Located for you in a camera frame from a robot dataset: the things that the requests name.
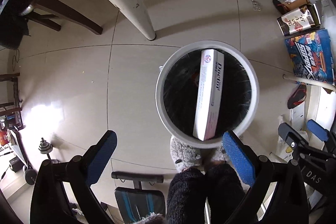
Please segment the trash can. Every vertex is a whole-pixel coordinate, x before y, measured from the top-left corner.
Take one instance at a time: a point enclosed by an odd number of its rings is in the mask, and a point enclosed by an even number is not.
[[[214,138],[193,137],[201,52],[213,48],[224,54],[222,97]],[[156,107],[166,129],[181,141],[198,148],[221,145],[222,135],[233,130],[240,136],[255,117],[259,84],[251,63],[234,47],[204,40],[176,51],[164,64],[156,84]]]

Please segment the white box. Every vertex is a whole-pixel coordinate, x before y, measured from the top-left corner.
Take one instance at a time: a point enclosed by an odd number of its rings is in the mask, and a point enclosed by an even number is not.
[[[215,136],[221,105],[224,54],[203,50],[193,136],[201,141]]]

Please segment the blue foot pad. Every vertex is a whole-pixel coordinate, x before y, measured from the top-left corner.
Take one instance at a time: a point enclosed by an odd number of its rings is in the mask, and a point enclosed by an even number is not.
[[[86,185],[89,187],[98,182],[106,164],[110,161],[110,158],[117,147],[117,135],[112,130],[109,130],[108,132],[110,134],[107,140],[87,168]]]
[[[307,128],[316,136],[318,137],[321,141],[326,142],[328,141],[328,134],[326,130],[320,126],[317,122],[314,120],[310,119],[307,122]]]
[[[222,144],[241,180],[252,187],[255,182],[254,166],[228,131],[223,135]]]

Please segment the weight bench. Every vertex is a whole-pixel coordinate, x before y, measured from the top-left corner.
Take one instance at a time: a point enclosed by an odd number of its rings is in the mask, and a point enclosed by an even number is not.
[[[141,182],[163,183],[162,175],[143,175],[126,172],[112,172],[113,179],[132,180],[134,189],[117,187],[114,191],[120,215],[125,224],[140,221],[151,213],[166,216],[165,197],[161,191],[143,190]]]

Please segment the colorful box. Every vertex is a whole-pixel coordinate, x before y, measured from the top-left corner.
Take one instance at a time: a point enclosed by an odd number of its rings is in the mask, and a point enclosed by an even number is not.
[[[330,36],[326,29],[285,40],[295,76],[334,84]]]

